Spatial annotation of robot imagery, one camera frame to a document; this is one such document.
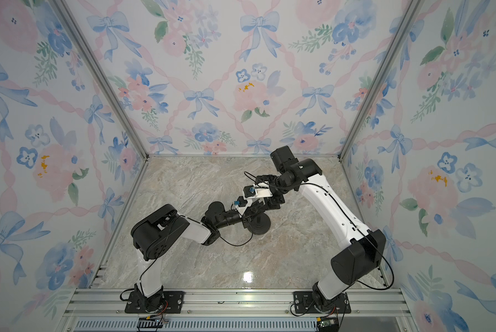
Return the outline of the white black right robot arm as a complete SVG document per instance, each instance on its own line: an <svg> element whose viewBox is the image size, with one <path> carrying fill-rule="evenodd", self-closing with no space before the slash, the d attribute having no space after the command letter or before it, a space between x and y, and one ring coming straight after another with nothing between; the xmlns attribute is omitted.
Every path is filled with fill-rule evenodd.
<svg viewBox="0 0 496 332"><path fill-rule="evenodd" d="M383 255L386 236L358 220L313 160L298 160L288 146L276 149L270 158L280 174L258 176L256 185L269 189L272 198L291 190L300 192L335 236L339 252L330 261L332 271L312 288L314 306L330 311L347 289L388 261Z"/></svg>

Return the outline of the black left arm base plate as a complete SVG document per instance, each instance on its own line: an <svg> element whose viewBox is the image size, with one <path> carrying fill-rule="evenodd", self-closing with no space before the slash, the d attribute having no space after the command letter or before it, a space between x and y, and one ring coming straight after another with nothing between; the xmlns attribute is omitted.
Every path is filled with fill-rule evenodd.
<svg viewBox="0 0 496 332"><path fill-rule="evenodd" d="M145 297L138 290L134 290L125 300L124 312L127 314L179 314L182 310L184 296L183 291L160 291L151 297Z"/></svg>

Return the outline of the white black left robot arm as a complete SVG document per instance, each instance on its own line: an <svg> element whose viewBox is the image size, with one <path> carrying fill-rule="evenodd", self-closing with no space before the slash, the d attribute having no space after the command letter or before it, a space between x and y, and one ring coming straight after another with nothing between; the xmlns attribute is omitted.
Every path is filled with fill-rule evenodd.
<svg viewBox="0 0 496 332"><path fill-rule="evenodd" d="M220 229L236 224L242 224L251 236L268 232L271 221L264 212L244 216L238 211L239 207L234 203L232 209L226 210L222 203L215 201L201 220L195 221L166 204L136 223L130 236L142 256L144 271L125 300L125 312L153 315L181 312L184 293L165 291L161 281L162 257L180 238L210 246L222 237Z"/></svg>

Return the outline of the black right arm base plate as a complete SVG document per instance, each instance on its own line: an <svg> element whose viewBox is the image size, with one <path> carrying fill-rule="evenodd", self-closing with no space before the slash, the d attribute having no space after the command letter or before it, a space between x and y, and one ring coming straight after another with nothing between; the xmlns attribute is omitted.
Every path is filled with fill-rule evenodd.
<svg viewBox="0 0 496 332"><path fill-rule="evenodd" d="M295 291L292 293L292 311L295 315L329 313L351 313L349 299L346 293L342 293L330 300L325 299L315 291Z"/></svg>

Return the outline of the black round microphone stand base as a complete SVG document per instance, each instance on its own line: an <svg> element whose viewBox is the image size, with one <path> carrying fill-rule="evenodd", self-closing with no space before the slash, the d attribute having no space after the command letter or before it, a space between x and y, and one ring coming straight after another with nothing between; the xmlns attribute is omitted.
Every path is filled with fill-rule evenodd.
<svg viewBox="0 0 496 332"><path fill-rule="evenodd" d="M271 220L265 213L259 214L259 217L260 217L260 220L259 220L260 228L258 230L249 230L249 232L251 232L253 235L264 235L271 228L271 225L272 225Z"/></svg>

